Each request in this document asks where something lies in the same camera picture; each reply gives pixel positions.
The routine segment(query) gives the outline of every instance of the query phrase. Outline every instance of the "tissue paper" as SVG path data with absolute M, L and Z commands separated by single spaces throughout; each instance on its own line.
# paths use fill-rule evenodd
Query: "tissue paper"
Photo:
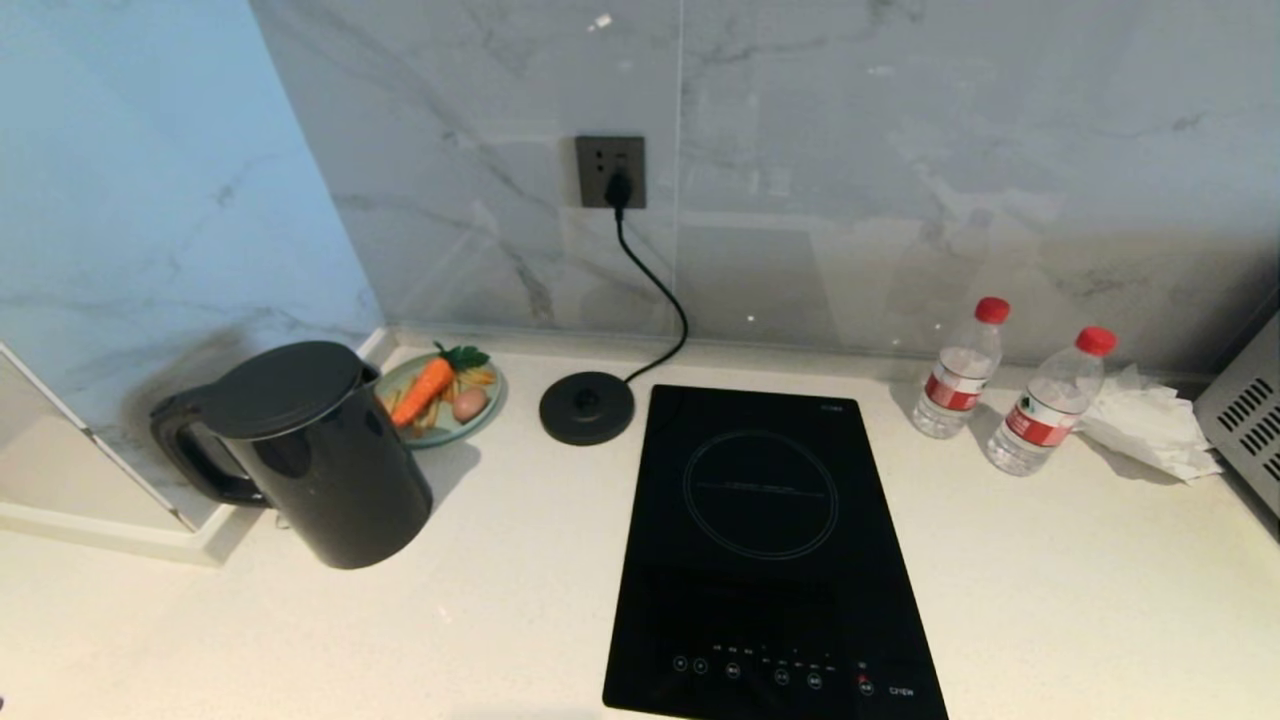
M 1211 446 L 1192 402 L 1174 388 L 1144 380 L 1137 365 L 1102 382 L 1078 429 L 1184 482 L 1221 471 L 1207 452 Z

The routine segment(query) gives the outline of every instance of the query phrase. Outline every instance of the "egg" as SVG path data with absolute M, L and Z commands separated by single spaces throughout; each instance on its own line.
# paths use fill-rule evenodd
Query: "egg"
M 460 423 L 470 423 L 476 415 L 489 405 L 489 396 L 484 388 L 474 387 L 465 389 L 453 398 L 453 419 Z

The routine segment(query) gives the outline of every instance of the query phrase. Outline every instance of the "kettle lid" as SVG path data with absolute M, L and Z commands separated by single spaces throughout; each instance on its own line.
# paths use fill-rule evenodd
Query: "kettle lid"
M 298 342 L 251 357 L 209 386 L 202 420 L 229 439 L 271 437 L 320 418 L 360 379 L 364 363 L 337 342 Z

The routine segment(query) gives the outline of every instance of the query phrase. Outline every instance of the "electric kettle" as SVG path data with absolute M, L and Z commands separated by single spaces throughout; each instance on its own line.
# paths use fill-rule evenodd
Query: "electric kettle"
M 200 492 L 274 507 L 326 565 L 364 568 L 417 536 L 431 491 L 374 395 L 379 373 L 335 342 L 246 360 L 151 411 L 151 434 Z M 207 429 L 238 469 L 198 437 Z

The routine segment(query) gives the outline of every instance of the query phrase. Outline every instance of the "wall outlet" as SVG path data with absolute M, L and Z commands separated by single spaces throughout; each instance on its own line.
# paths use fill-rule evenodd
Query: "wall outlet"
M 608 208 L 604 187 L 614 170 L 631 178 L 631 201 L 627 209 L 644 208 L 648 193 L 644 179 L 643 137 L 586 137 L 573 138 L 577 151 L 577 181 L 582 190 L 582 208 Z

